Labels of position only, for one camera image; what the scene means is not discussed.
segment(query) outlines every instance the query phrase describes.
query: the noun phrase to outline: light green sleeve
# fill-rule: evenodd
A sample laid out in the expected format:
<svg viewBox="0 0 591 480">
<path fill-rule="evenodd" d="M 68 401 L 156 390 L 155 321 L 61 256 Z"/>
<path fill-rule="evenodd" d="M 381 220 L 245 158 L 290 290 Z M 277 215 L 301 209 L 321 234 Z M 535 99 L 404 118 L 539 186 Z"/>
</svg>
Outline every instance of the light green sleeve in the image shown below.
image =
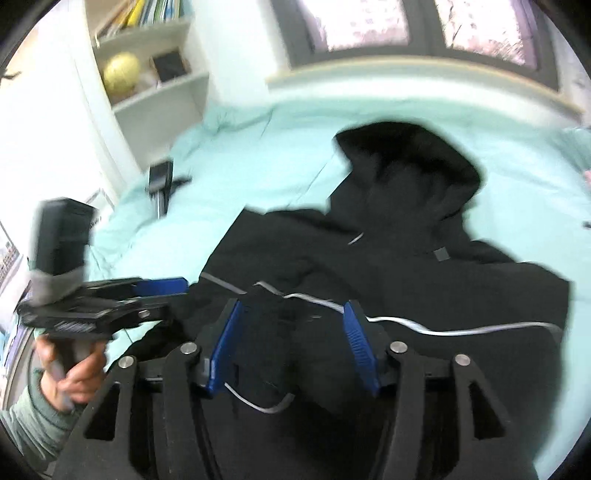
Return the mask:
<svg viewBox="0 0 591 480">
<path fill-rule="evenodd" d="M 82 412 L 53 408 L 41 393 L 43 370 L 31 373 L 27 388 L 9 410 L 0 411 L 0 420 L 17 448 L 33 469 L 43 472 L 56 460 Z"/>
</svg>

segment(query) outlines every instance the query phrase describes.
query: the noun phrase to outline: yellow ball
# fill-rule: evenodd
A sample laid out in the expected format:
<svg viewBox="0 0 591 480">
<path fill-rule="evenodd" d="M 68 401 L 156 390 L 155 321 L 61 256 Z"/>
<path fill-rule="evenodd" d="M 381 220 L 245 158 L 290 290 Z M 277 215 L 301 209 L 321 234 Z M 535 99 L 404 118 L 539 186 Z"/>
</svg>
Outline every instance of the yellow ball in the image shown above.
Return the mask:
<svg viewBox="0 0 591 480">
<path fill-rule="evenodd" d="M 139 81 L 141 64 L 138 57 L 129 52 L 111 57 L 103 70 L 103 83 L 109 95 L 126 95 Z"/>
</svg>

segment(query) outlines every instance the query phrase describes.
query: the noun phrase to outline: window frame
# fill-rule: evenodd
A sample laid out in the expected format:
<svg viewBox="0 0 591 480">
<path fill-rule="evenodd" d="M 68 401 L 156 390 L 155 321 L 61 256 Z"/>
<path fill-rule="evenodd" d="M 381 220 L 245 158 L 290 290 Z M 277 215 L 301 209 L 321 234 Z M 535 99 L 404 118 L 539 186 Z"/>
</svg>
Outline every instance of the window frame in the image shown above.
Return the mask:
<svg viewBox="0 0 591 480">
<path fill-rule="evenodd" d="M 443 27 L 434 0 L 401 0 L 407 17 L 410 41 L 408 45 L 357 47 L 335 51 L 315 51 L 308 29 L 311 15 L 302 11 L 298 0 L 271 0 L 279 23 L 292 68 L 313 63 L 351 59 L 365 56 L 409 55 L 456 59 L 484 64 L 535 80 L 552 90 L 559 90 L 558 70 L 550 29 L 539 7 L 529 0 L 512 0 L 520 30 L 526 26 L 532 35 L 524 48 L 533 49 L 536 68 L 518 65 L 511 61 L 481 55 L 475 52 L 455 50 L 446 46 Z"/>
</svg>

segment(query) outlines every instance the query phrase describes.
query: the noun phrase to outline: finger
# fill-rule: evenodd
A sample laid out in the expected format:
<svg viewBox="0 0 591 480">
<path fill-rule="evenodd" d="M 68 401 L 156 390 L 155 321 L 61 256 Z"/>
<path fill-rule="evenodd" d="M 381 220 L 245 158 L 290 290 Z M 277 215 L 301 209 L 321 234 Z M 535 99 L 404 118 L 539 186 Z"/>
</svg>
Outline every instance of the finger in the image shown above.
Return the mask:
<svg viewBox="0 0 591 480">
<path fill-rule="evenodd" d="M 105 354 L 102 352 L 94 352 L 82 360 L 82 362 L 72 367 L 66 375 L 66 378 L 71 382 L 83 381 L 102 373 L 105 365 Z"/>
<path fill-rule="evenodd" d="M 94 353 L 105 353 L 105 349 L 107 347 L 107 342 L 96 342 L 93 347 Z"/>
<path fill-rule="evenodd" d="M 70 382 L 68 380 L 62 380 L 58 382 L 57 388 L 59 391 L 68 395 L 95 393 L 102 385 L 104 379 L 104 375 L 98 375 L 82 382 Z"/>
<path fill-rule="evenodd" d="M 72 399 L 72 402 L 74 403 L 87 404 L 93 399 L 94 396 L 94 393 L 76 393 L 71 395 L 70 399 Z"/>
<path fill-rule="evenodd" d="M 35 351 L 43 367 L 47 367 L 56 359 L 56 346 L 47 339 L 47 335 L 41 335 L 35 341 Z"/>
</svg>

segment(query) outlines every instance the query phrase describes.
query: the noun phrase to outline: bed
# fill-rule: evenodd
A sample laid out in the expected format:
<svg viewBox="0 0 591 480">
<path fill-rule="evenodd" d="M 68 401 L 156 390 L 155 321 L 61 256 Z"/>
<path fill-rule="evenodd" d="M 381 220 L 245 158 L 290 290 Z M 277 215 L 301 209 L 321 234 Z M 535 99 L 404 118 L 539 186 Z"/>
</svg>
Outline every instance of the bed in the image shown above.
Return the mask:
<svg viewBox="0 0 591 480">
<path fill-rule="evenodd" d="M 543 264 L 573 282 L 564 337 L 564 377 L 554 427 L 535 466 L 548 478 L 591 417 L 591 132 L 534 128 L 493 112 L 435 101 L 289 102 L 267 108 L 211 106 L 171 149 L 174 175 L 193 181 L 156 219 L 144 177 L 122 198 L 89 248 L 90 280 L 199 278 L 208 256 L 245 207 L 327 211 L 347 176 L 333 137 L 343 128 L 392 119 L 418 122 L 454 145 L 485 181 L 465 213 L 474 238 L 518 261 Z M 154 323 L 120 332 L 109 362 Z"/>
</svg>

